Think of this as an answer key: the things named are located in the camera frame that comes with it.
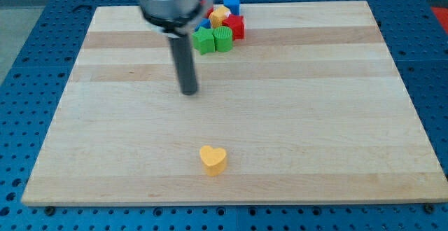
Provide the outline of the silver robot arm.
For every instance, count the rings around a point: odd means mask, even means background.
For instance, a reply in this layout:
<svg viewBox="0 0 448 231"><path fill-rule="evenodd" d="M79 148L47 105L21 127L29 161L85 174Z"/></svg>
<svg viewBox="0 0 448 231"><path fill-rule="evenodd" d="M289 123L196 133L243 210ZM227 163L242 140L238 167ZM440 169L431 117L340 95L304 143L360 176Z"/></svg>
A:
<svg viewBox="0 0 448 231"><path fill-rule="evenodd" d="M214 0L137 0L154 32L178 38L194 32Z"/></svg>

